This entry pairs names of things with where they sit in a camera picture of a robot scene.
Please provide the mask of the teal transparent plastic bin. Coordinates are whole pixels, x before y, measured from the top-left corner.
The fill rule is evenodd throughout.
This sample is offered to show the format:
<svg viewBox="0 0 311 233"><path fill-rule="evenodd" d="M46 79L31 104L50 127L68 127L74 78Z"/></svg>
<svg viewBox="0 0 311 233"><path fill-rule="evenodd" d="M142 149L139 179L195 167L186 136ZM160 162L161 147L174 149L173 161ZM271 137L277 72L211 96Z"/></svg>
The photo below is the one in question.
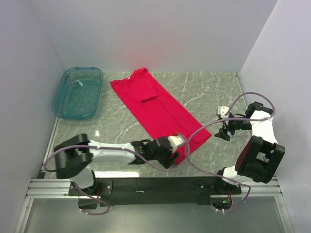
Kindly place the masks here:
<svg viewBox="0 0 311 233"><path fill-rule="evenodd" d="M103 79L103 72L96 67L73 67L66 70L53 99L53 114L67 120L94 117Z"/></svg>

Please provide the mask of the red t shirt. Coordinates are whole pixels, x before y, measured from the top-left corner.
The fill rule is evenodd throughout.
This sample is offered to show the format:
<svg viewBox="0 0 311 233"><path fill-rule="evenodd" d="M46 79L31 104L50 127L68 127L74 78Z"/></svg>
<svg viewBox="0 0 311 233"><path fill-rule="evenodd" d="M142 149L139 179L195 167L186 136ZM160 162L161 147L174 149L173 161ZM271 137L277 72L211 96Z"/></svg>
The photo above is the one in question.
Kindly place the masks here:
<svg viewBox="0 0 311 233"><path fill-rule="evenodd" d="M181 133L189 138L202 124L146 68L110 85L151 138Z"/></svg>

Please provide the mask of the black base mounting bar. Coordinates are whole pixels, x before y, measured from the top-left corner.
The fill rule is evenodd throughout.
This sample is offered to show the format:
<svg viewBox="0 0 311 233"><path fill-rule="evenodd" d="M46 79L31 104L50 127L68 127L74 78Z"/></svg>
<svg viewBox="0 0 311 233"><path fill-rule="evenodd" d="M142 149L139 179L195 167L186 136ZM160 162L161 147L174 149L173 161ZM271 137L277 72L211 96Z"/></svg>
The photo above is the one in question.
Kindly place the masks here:
<svg viewBox="0 0 311 233"><path fill-rule="evenodd" d="M180 204L211 205L211 196L239 195L241 188L217 177L98 178L86 191L114 205Z"/></svg>

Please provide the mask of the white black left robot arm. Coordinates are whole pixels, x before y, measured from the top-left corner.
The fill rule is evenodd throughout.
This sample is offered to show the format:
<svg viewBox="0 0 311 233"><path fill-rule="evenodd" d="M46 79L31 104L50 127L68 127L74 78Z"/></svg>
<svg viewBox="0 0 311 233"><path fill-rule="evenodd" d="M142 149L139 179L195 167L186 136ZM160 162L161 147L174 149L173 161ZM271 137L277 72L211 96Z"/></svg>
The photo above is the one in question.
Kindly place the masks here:
<svg viewBox="0 0 311 233"><path fill-rule="evenodd" d="M163 169L169 169L179 157L178 149L184 144L184 139L178 135L109 144L90 140L82 133L55 147L56 177L71 179L84 194L92 195L96 192L97 183L94 173L88 168L89 164L115 162L141 165L158 161Z"/></svg>

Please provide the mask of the aluminium frame rail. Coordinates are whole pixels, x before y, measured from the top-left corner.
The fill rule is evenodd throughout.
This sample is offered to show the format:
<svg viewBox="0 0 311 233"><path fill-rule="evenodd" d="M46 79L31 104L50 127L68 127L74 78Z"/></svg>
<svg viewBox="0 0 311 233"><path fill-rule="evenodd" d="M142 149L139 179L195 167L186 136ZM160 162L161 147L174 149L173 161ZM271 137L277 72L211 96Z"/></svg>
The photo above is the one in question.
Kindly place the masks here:
<svg viewBox="0 0 311 233"><path fill-rule="evenodd" d="M248 182L233 197L234 209L216 211L210 205L181 203L113 205L94 216L78 211L70 197L69 180L41 174L30 181L18 233L292 233L279 180Z"/></svg>

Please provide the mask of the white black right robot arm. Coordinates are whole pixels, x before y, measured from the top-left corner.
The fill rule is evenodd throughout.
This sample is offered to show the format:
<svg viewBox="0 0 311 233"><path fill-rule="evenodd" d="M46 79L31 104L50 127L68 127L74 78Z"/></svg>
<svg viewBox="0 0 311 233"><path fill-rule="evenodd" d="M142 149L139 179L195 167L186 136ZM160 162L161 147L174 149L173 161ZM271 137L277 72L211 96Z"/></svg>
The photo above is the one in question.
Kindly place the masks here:
<svg viewBox="0 0 311 233"><path fill-rule="evenodd" d="M277 142L274 134L273 109L255 101L248 105L245 114L238 118L232 113L226 116L228 110L229 107L218 107L219 119L233 120L223 122L214 136L229 141L237 130L251 131L252 136L241 151L235 165L218 171L222 177L214 180L213 188L220 194L225 193L230 185L238 183L270 182L285 154L285 147Z"/></svg>

